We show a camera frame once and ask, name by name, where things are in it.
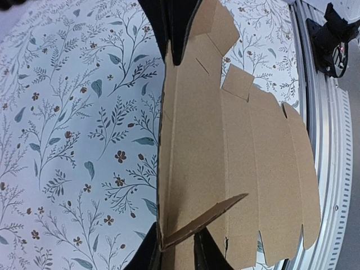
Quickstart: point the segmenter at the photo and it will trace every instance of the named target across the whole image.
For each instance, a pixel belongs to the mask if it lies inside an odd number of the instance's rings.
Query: brown flower
[[[93,42],[90,43],[90,48],[91,49],[95,49],[96,47],[97,47],[96,43],[93,43]]]
[[[107,218],[104,218],[103,221],[107,223],[107,225],[111,226],[114,222],[114,219],[110,215],[107,215]]]
[[[38,211],[39,211],[39,214],[43,214],[45,211],[44,211],[44,207],[39,207],[38,208]]]
[[[35,92],[35,93],[33,94],[33,97],[32,97],[33,101],[38,100],[38,99],[39,99],[39,95],[40,95],[39,93],[36,93],[36,92]]]
[[[39,240],[39,239],[40,239],[39,233],[38,233],[37,231],[35,231],[35,230],[33,230],[33,231],[31,232],[31,235],[33,236],[33,239],[36,239],[36,240]]]
[[[122,163],[126,159],[125,151],[118,151],[118,153],[115,155],[115,158],[119,163]]]
[[[122,187],[125,183],[125,179],[121,179],[120,177],[117,177],[116,180],[115,180],[115,184],[118,186],[118,187]]]
[[[144,26],[142,28],[142,30],[144,30],[145,33],[149,32],[150,31],[150,27],[149,26]]]
[[[79,236],[76,239],[74,238],[73,241],[77,246],[79,246],[79,245],[81,245],[83,243],[83,241],[81,241]]]
[[[65,138],[70,139],[72,137],[72,133],[70,131],[65,132]]]
[[[83,188],[83,190],[84,190],[85,192],[90,193],[90,192],[91,192],[91,185],[90,185],[90,184],[85,184],[85,188]]]

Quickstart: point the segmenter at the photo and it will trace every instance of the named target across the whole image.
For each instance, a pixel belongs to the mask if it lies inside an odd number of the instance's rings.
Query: flattened cardboard box
[[[221,250],[228,238],[226,258],[235,269],[256,264],[258,232],[271,266],[294,258],[301,234],[309,249],[320,231],[305,125],[290,105],[279,106],[235,66],[221,88],[222,57],[239,34],[227,9],[214,1],[201,4],[182,63],[174,66],[170,53],[165,59],[157,185],[165,270],[193,270],[188,237],[211,221]],[[206,14],[214,20],[202,33]],[[249,195],[224,213],[243,197],[238,194]]]

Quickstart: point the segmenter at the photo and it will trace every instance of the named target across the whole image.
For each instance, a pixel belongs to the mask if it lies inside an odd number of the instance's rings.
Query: cardboard box
[[[308,249],[320,231],[300,115],[235,66],[221,87],[222,57],[238,38],[228,10],[203,0],[179,66],[168,45],[157,179],[163,270],[194,269],[190,236],[207,225],[235,269],[256,264],[259,232],[271,266],[295,256],[301,233]]]

